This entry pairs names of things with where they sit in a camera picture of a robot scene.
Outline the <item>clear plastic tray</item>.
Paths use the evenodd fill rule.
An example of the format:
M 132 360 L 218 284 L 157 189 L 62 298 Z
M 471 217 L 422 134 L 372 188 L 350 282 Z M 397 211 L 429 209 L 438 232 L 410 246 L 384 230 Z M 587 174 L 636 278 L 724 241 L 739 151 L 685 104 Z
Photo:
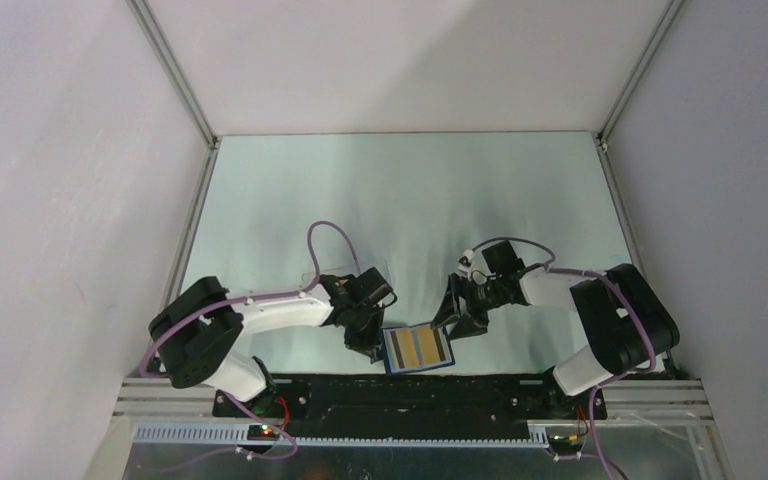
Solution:
M 362 261 L 359 267 L 357 267 L 354 263 L 350 263 L 333 268 L 320 269 L 320 275 L 332 275 L 338 277 L 343 277 L 346 275 L 359 275 L 360 273 L 363 273 L 371 268 L 376 268 L 388 283 L 391 282 L 389 267 L 384 260 Z

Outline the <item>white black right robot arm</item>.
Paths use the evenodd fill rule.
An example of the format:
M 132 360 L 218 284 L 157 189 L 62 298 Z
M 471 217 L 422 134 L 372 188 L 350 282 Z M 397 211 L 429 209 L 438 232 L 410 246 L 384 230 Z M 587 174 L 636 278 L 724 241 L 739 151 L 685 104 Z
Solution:
M 634 265 L 557 267 L 550 248 L 547 260 L 528 265 L 514 249 L 519 241 L 495 237 L 465 250 L 431 325 L 461 339 L 487 333 L 490 311 L 510 305 L 576 314 L 587 344 L 547 371 L 541 402 L 551 416 L 570 416 L 586 391 L 654 371 L 658 356 L 678 345 L 677 324 Z

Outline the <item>blue leather card holder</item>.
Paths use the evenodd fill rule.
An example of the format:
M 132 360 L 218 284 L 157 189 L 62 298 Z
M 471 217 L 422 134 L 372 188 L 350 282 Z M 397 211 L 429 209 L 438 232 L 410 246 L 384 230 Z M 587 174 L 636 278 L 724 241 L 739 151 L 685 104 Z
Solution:
M 418 342 L 417 342 L 417 339 L 416 339 L 416 329 L 419 326 L 421 326 L 421 325 L 430 325 L 431 326 L 430 323 L 424 323 L 424 324 L 419 324 L 419 325 L 415 325 L 415 326 L 388 327 L 388 328 L 383 328 L 381 330 L 381 332 L 383 334 L 383 349 L 382 349 L 383 358 L 382 358 L 382 361 L 383 361 L 385 373 L 387 375 L 395 376 L 395 375 L 406 375 L 406 374 L 413 374 L 413 373 L 422 373 L 422 372 L 428 372 L 428 371 L 432 371 L 432 370 L 437 370 L 437 369 L 441 369 L 441 368 L 450 367 L 450 366 L 453 366 L 453 365 L 456 364 L 456 360 L 454 358 L 454 353 L 453 353 L 453 349 L 452 349 L 452 346 L 451 346 L 451 341 L 450 341 L 450 338 L 449 338 L 448 331 L 443 327 L 443 329 L 445 330 L 447 347 L 448 347 L 449 354 L 450 354 L 450 360 L 449 360 L 448 363 L 442 364 L 442 365 L 431 366 L 431 367 L 423 367 L 421 365 L 417 369 L 407 370 L 407 371 L 397 371 L 396 370 L 394 362 L 393 362 L 393 359 L 392 359 L 392 350 L 391 350 L 391 347 L 390 347 L 390 342 L 388 340 L 388 331 L 392 330 L 392 329 L 401 329 L 401 328 L 410 329 L 412 331 L 412 333 L 413 333 L 414 340 L 416 342 L 417 353 L 418 353 Z

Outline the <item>gold card with black stripe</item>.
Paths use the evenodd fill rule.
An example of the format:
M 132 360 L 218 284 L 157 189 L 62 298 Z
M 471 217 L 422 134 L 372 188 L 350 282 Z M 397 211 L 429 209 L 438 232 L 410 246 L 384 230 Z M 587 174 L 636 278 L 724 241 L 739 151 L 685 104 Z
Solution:
M 445 330 L 421 325 L 416 329 L 418 353 L 421 365 L 431 367 L 446 364 L 450 360 Z

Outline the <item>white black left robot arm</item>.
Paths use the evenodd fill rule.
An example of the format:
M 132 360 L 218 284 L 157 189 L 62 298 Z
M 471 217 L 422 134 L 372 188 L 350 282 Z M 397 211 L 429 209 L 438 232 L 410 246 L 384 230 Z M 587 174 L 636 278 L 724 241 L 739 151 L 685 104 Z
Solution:
M 317 274 L 298 290 L 232 298 L 215 276 L 203 277 L 148 324 L 161 377 L 176 389 L 201 384 L 224 392 L 252 416 L 276 403 L 265 363 L 242 352 L 240 342 L 256 334 L 291 327 L 334 326 L 345 347 L 376 362 L 386 309 L 397 301 L 393 287 L 371 267 L 359 274 Z

